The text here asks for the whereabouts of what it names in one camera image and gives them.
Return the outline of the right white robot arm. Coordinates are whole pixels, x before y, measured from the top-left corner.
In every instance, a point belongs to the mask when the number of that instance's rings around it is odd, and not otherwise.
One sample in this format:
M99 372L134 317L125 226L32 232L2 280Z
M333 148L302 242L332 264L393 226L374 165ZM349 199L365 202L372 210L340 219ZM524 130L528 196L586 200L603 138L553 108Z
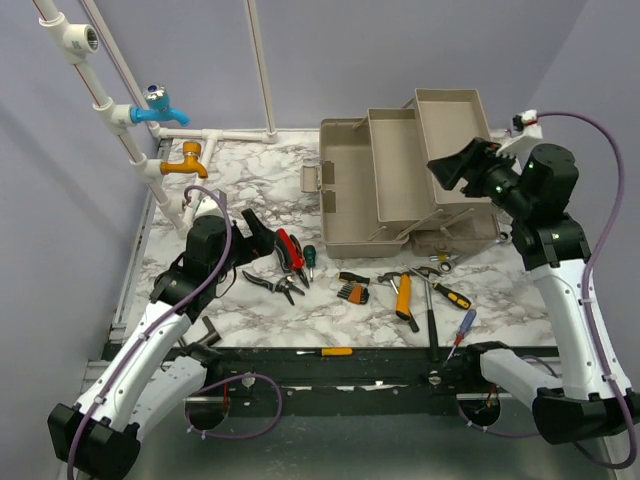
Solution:
M639 395L615 359L591 286L595 258L566 207L579 178L566 148L535 146L520 173L497 143L472 139L460 152L432 160L445 190L487 197L512 218L512 242L542 296L561 361L555 378L500 342L469 347L460 379L480 392L495 384L531 409L550 444L614 436L639 421Z

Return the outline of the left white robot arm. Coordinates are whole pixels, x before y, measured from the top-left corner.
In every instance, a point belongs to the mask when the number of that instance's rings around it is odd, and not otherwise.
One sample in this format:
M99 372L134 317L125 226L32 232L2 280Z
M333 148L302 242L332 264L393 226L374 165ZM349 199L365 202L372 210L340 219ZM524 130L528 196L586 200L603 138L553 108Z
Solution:
M216 296L227 272L274 251L276 234L246 209L245 237L227 214L194 221L183 253L155 282L134 332L107 369L71 407L58 404L47 424L69 478L123 479L142 440L185 397L214 393L220 368L191 356L167 370L166 355Z

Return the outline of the beige translucent tool box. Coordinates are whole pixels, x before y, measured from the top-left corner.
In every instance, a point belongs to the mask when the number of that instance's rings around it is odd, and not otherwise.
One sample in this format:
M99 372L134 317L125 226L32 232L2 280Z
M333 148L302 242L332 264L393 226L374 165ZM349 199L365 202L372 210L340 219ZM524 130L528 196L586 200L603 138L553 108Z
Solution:
M475 254L499 239L497 210L444 190L427 165L490 131L475 89L416 89L400 108L327 118L320 163L301 189L320 196L321 239L332 259Z

